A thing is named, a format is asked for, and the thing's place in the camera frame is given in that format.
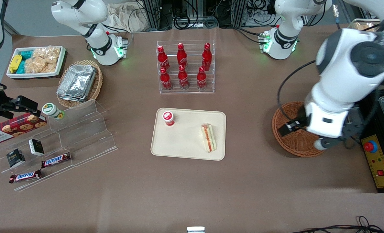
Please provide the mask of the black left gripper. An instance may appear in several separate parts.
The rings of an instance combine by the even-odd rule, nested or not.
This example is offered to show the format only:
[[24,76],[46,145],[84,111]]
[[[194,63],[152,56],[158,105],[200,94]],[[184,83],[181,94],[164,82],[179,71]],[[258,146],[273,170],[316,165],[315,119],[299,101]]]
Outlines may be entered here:
[[300,129],[306,130],[309,123],[309,117],[306,114],[305,106],[301,106],[297,111],[295,120],[285,123],[284,126],[278,129],[278,132],[281,136],[286,136]]

